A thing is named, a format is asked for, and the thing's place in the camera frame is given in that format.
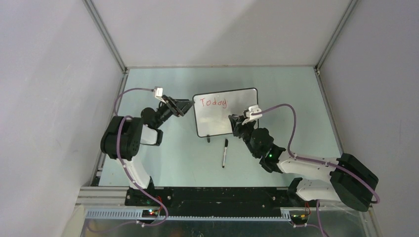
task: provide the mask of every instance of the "red handwritten text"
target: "red handwritten text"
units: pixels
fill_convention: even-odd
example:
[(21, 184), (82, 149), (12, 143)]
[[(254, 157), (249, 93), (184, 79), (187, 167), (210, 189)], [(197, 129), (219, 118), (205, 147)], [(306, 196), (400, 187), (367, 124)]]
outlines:
[(206, 100), (205, 98), (203, 98), (203, 99), (201, 99), (201, 102), (202, 102), (202, 107), (210, 106), (210, 105), (220, 105), (220, 106), (223, 107), (223, 109), (227, 108), (227, 101), (225, 99), (217, 101), (217, 99), (214, 98), (214, 100), (212, 101), (211, 99)]

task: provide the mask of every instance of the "robotic hand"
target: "robotic hand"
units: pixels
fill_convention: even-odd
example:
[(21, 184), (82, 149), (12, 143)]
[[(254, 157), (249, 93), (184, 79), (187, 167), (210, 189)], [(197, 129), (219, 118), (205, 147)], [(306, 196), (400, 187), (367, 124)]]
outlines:
[(258, 105), (250, 106), (244, 115), (230, 115), (231, 128), (235, 137), (242, 138), (253, 157), (268, 172), (295, 173), (310, 177), (310, 180), (295, 178), (288, 196), (294, 205), (305, 201), (322, 199), (342, 201), (357, 211), (367, 211), (372, 201), (378, 178), (353, 155), (343, 153), (340, 158), (318, 158), (297, 155), (275, 145), (274, 138), (266, 128), (254, 128), (262, 117)]
[[(193, 106), (194, 101), (186, 99), (173, 99), (163, 95), (163, 89), (156, 87), (153, 90), (154, 97), (160, 100), (156, 110), (145, 108), (140, 118), (126, 120), (122, 127), (120, 153), (125, 160), (125, 165), (136, 183), (146, 189), (150, 183), (150, 176), (144, 169), (141, 161), (135, 160), (140, 145), (159, 146), (163, 139), (163, 132), (158, 128), (172, 115), (184, 116)], [(117, 135), (118, 128), (123, 117), (114, 116), (106, 129), (100, 142), (100, 149), (109, 155), (111, 159), (117, 158)], [(137, 187), (130, 182), (130, 187)]]

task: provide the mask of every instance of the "white wall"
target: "white wall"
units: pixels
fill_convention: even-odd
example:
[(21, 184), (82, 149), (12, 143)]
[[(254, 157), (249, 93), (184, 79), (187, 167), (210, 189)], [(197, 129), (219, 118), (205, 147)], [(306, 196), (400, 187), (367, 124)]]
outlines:
[(0, 236), (59, 236), (121, 79), (81, 0), (0, 3)]
[(128, 66), (315, 65), (350, 0), (94, 0)]
[(418, 236), (419, 1), (360, 1), (321, 74), (344, 149), (379, 178), (384, 236)]

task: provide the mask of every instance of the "light blue tabletop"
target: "light blue tabletop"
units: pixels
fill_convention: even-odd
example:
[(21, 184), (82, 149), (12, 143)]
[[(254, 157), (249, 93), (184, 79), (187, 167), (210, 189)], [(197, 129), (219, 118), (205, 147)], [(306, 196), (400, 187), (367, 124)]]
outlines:
[[(255, 87), (259, 107), (268, 109), (280, 103), (294, 106), (297, 127), (293, 152), (319, 157), (339, 157), (339, 149), (311, 67), (237, 68), (155, 68), (131, 69), (126, 89), (163, 87), (175, 99), (192, 99), (200, 93)], [(132, 91), (124, 95), (119, 115), (140, 117), (146, 107), (157, 108), (151, 92)], [(274, 143), (287, 147), (293, 128), (289, 108), (263, 115), (259, 127), (266, 127)], [(141, 159), (156, 186), (177, 187), (287, 187), (301, 175), (268, 173), (251, 156), (244, 142), (233, 135), (199, 138), (191, 109), (185, 117), (171, 117), (160, 129), (159, 147), (141, 146), (135, 159)], [(228, 138), (226, 166), (222, 168), (224, 139)], [(106, 157), (100, 186), (128, 186), (122, 167)]]

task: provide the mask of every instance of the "small whiteboard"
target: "small whiteboard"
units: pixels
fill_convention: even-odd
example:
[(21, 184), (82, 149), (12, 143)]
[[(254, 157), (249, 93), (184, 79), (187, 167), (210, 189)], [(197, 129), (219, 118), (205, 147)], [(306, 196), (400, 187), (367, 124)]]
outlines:
[(257, 105), (257, 89), (246, 88), (194, 95), (194, 113), (199, 137), (232, 133), (229, 115), (243, 115)]

